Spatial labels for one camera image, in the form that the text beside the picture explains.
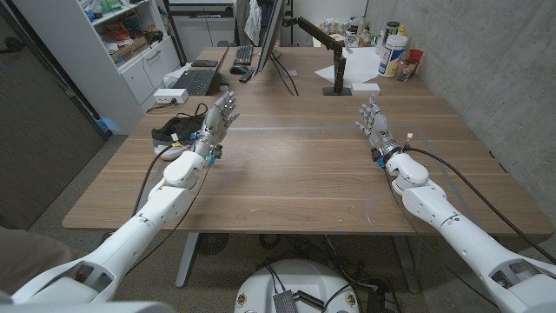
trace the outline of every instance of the white power adapter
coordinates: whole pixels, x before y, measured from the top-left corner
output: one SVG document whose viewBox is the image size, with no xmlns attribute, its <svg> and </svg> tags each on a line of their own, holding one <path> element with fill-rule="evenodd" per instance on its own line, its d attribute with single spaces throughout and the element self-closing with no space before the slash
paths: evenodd
<svg viewBox="0 0 556 313">
<path fill-rule="evenodd" d="M 175 99 L 176 103 L 185 103 L 189 93 L 185 89 L 164 89 L 160 88 L 155 92 L 155 100 L 159 104 L 171 103 Z"/>
</svg>

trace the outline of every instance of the sneaker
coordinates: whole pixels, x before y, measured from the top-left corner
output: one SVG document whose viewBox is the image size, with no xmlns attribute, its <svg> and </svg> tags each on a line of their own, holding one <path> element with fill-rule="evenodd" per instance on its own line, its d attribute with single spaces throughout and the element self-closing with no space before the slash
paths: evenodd
<svg viewBox="0 0 556 313">
<path fill-rule="evenodd" d="M 207 113 L 206 110 L 202 114 L 195 114 L 194 116 L 178 113 L 178 115 L 172 117 L 159 130 L 153 129 L 151 131 L 151 136 L 153 137 L 153 144 L 155 145 L 155 154 L 158 155 L 166 147 L 172 146 L 174 142 L 172 134 L 177 134 L 178 141 L 182 144 L 182 147 L 172 147 L 160 156 L 162 160 L 166 161 L 177 159 L 186 150 L 184 146 L 193 143 L 190 136 L 201 128 L 205 113 Z"/>
</svg>

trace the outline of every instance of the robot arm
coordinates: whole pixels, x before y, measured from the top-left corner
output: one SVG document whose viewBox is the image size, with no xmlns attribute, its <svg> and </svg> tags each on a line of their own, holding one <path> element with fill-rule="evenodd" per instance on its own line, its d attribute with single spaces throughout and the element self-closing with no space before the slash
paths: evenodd
<svg viewBox="0 0 556 313">
<path fill-rule="evenodd" d="M 461 215 L 427 169 L 398 146 L 380 108 L 362 105 L 357 126 L 373 146 L 374 161 L 388 170 L 406 209 L 430 224 L 471 267 L 503 312 L 547 312 L 556 305 L 556 266 L 514 253 Z"/>
<path fill-rule="evenodd" d="M 192 135 L 193 151 L 185 151 L 164 171 L 164 178 L 149 193 L 149 200 L 96 250 L 73 262 L 47 270 L 25 284 L 11 298 L 21 303 L 103 303 L 131 266 L 169 222 L 187 213 L 199 191 L 195 173 L 204 171 L 222 147 L 229 125 L 239 116 L 234 93 L 226 93 L 208 111 L 201 129 Z M 82 277 L 78 282 L 71 277 Z"/>
</svg>

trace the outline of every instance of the computer mouse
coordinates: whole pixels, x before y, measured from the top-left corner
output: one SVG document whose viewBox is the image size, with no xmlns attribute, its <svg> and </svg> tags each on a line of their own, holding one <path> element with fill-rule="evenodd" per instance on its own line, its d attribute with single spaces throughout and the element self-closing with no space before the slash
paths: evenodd
<svg viewBox="0 0 556 313">
<path fill-rule="evenodd" d="M 231 68 L 229 68 L 229 72 L 232 74 L 245 74 L 247 73 L 247 71 L 249 70 L 249 67 L 245 66 L 245 65 L 234 65 Z"/>
</svg>

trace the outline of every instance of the wooden table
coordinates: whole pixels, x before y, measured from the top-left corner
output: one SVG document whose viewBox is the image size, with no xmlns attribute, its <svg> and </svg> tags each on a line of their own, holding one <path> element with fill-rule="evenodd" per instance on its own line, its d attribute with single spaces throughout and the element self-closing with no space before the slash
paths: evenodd
<svg viewBox="0 0 556 313">
<path fill-rule="evenodd" d="M 370 144 L 354 127 L 367 97 L 325 97 L 332 85 L 314 72 L 332 64 L 323 48 L 280 48 L 299 97 L 288 94 L 269 62 L 248 83 L 228 69 L 221 73 L 237 98 L 241 116 L 222 142 L 223 156 L 210 169 L 202 191 L 179 230 L 189 232 L 413 235 L 396 206 L 383 170 L 373 163 Z M 223 56 L 226 48 L 207 48 L 199 59 Z M 553 227 L 531 198 L 499 166 L 488 150 L 441 97 L 413 77 L 405 83 L 377 77 L 374 97 L 393 125 L 398 143 L 414 133 L 415 148 L 428 150 L 459 169 L 503 214 L 528 235 L 547 236 Z M 82 230 L 113 230 L 128 220 L 153 153 L 150 131 L 178 112 L 193 113 L 198 103 L 218 96 L 190 97 L 148 114 L 112 157 L 63 220 Z M 514 233 L 450 170 L 417 153 L 430 177 L 463 214 L 492 235 Z M 159 181 L 158 175 L 152 180 Z M 414 216 L 422 234 L 437 232 Z"/>
</svg>

